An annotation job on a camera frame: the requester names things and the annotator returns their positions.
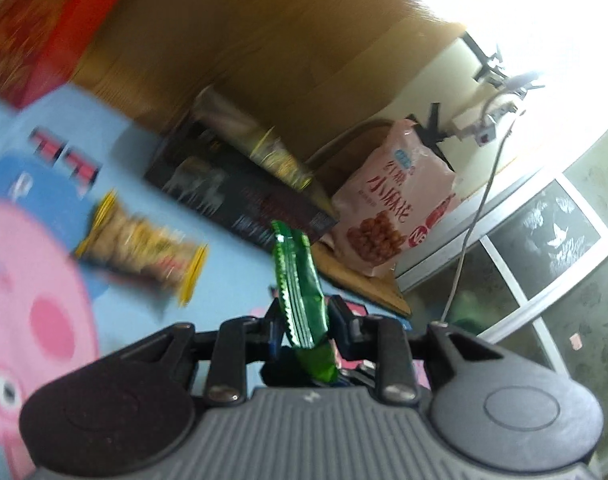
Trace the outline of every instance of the red circle logo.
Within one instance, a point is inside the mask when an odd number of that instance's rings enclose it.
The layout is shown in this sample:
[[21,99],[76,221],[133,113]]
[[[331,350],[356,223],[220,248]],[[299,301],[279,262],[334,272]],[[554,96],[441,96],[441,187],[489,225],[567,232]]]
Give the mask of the red circle logo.
[[420,225],[419,227],[415,228],[415,231],[408,236],[409,247],[417,247],[426,239],[427,235],[428,229],[426,229],[425,225]]

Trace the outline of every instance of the glass pane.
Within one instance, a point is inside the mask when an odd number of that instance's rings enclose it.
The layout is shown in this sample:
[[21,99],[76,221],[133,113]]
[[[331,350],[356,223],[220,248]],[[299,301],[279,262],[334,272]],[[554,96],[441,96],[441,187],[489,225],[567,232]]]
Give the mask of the glass pane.
[[564,189],[552,182],[489,238],[530,299],[576,262],[599,235]]
[[608,453],[608,258],[542,315],[571,376],[599,398],[606,424],[599,445]]
[[551,368],[539,342],[539,337],[531,324],[524,325],[517,332],[513,332],[501,340],[499,346],[546,368]]
[[608,131],[564,174],[608,226]]
[[[404,294],[413,311],[413,330],[422,333],[426,325],[439,319],[449,298],[457,262]],[[508,286],[481,244],[468,251],[455,300],[447,321],[479,334],[518,307]]]

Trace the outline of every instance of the pink snack bag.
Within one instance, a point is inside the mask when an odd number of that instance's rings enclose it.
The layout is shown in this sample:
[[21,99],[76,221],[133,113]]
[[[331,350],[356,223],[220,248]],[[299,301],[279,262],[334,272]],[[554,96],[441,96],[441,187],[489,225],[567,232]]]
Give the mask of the pink snack bag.
[[340,213],[331,232],[335,254],[366,276],[392,269],[402,251],[421,244],[458,205],[455,173],[421,143],[414,125],[393,124],[386,141],[333,196]]

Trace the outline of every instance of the blue logo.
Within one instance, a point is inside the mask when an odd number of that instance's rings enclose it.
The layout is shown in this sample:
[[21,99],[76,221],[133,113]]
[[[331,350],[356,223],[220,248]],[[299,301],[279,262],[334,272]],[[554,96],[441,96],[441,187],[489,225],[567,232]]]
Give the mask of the blue logo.
[[406,152],[404,152],[404,150],[397,150],[395,152],[395,158],[397,159],[397,162],[399,162],[406,170],[410,169],[412,166],[411,158]]

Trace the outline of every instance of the pink cheek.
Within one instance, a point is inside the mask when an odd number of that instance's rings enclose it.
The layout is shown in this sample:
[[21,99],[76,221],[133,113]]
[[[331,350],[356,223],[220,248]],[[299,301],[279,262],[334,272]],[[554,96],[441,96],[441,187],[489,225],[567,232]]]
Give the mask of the pink cheek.
[[59,360],[69,360],[75,350],[75,335],[57,300],[39,296],[29,318],[31,332],[42,351]]

